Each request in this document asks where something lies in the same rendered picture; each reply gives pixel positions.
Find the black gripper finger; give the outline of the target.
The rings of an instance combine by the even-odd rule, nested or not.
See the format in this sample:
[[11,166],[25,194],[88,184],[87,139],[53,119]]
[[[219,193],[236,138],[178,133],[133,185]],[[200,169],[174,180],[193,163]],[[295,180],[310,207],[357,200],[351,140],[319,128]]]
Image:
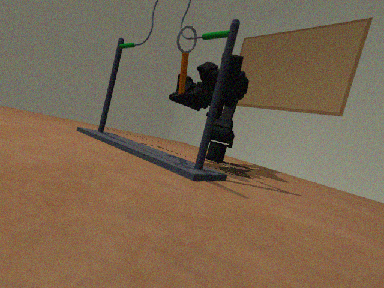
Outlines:
[[191,92],[171,96],[171,100],[190,107],[194,110],[200,111],[202,96],[203,89],[196,86]]
[[[190,81],[186,81],[186,83],[185,83],[185,92],[184,93],[191,92],[192,91],[192,87],[193,87],[193,83],[191,83]],[[169,95],[169,99],[171,100],[171,96],[177,95],[177,94],[178,94],[178,91],[170,94]]]

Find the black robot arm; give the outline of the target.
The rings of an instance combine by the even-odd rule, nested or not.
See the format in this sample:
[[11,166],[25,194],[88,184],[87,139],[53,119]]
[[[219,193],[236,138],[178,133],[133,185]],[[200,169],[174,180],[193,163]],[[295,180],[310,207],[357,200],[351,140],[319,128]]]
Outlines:
[[[243,99],[244,94],[247,93],[248,79],[245,76],[246,72],[241,71],[243,59],[243,56],[231,55],[224,83],[225,107],[221,117],[219,119],[215,119],[209,141],[210,146],[205,158],[217,163],[226,163],[223,161],[226,148],[232,148],[235,136],[232,131],[233,114],[238,101]],[[218,65],[213,62],[206,62],[198,66],[197,70],[202,83],[209,86],[209,92],[214,91],[219,72]],[[213,142],[211,140],[227,143],[229,145]]]

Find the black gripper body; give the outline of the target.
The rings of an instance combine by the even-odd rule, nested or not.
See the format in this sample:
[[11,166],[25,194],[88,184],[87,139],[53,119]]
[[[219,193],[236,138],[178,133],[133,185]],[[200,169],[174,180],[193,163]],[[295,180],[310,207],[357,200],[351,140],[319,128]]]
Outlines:
[[[179,80],[180,80],[180,74],[178,75],[178,82],[177,82],[177,89],[176,91],[179,90]],[[202,103],[201,103],[201,107],[200,108],[208,108],[208,105],[210,106],[211,105],[211,100],[212,100],[212,96],[213,96],[213,91],[209,92],[209,86],[206,85],[206,84],[203,84],[202,82],[197,82],[197,84],[195,84],[192,80],[191,77],[189,76],[186,76],[186,81],[190,81],[191,83],[193,83],[193,87],[192,87],[192,90],[198,86],[200,88],[203,89],[203,96],[202,96]],[[224,90],[224,87],[223,87],[223,91],[222,91],[222,95],[221,95],[221,98],[220,98],[220,103],[219,103],[219,106],[218,106],[218,110],[217,110],[217,115],[215,117],[215,119],[219,119],[222,115],[222,111],[223,111],[223,107],[224,107],[224,102],[225,102],[225,90]]]

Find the grey ring with orange handle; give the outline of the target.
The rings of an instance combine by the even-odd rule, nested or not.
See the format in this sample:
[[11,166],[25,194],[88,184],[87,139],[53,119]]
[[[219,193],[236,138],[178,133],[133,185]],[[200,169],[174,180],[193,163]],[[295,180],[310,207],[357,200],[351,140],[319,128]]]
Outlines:
[[190,28],[194,32],[194,37],[197,37],[196,30],[191,25],[183,26],[179,30],[179,32],[178,32],[178,35],[177,35],[177,46],[178,46],[178,49],[182,52],[181,73],[180,73],[178,94],[183,94],[185,92],[185,83],[186,83],[187,66],[188,66],[188,56],[189,56],[189,52],[191,52],[194,49],[194,47],[196,45],[196,42],[197,42],[197,39],[194,39],[194,43],[193,43],[192,47],[189,50],[183,50],[181,48],[180,43],[179,43],[179,39],[180,39],[180,35],[181,35],[182,31],[185,30],[186,28]]

